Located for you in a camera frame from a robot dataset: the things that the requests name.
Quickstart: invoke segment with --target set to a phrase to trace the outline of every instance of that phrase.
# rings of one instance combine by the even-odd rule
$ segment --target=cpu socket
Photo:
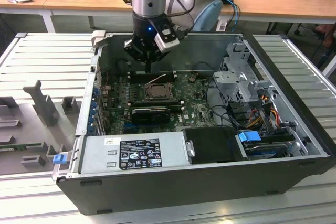
[[[174,101],[170,83],[154,83],[145,86],[145,101]]]

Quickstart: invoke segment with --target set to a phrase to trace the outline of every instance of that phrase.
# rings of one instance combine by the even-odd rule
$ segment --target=blue cable
[[[234,30],[235,30],[235,27],[236,27],[236,25],[237,25],[237,23],[238,23],[238,9],[237,9],[236,4],[233,3],[231,0],[226,0],[226,1],[228,1],[228,2],[232,5],[232,7],[235,9],[235,12],[236,12],[235,25],[233,26],[233,28],[232,28],[232,30],[231,30],[231,31],[234,31]]]

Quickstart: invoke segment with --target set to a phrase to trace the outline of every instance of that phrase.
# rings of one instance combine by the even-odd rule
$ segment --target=warning label
[[[122,170],[162,167],[159,139],[120,142]]]

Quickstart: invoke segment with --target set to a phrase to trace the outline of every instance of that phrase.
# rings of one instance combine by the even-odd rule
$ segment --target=motherboard
[[[103,87],[107,133],[173,132],[216,126],[204,99],[205,83],[206,79],[194,72],[115,77]],[[148,120],[146,113],[151,118],[154,114],[155,121]]]

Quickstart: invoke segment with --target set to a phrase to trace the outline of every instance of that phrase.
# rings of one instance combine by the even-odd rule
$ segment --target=robotic arm
[[[125,51],[135,60],[160,61],[189,31],[209,30],[222,10],[221,0],[132,0],[133,36]]]

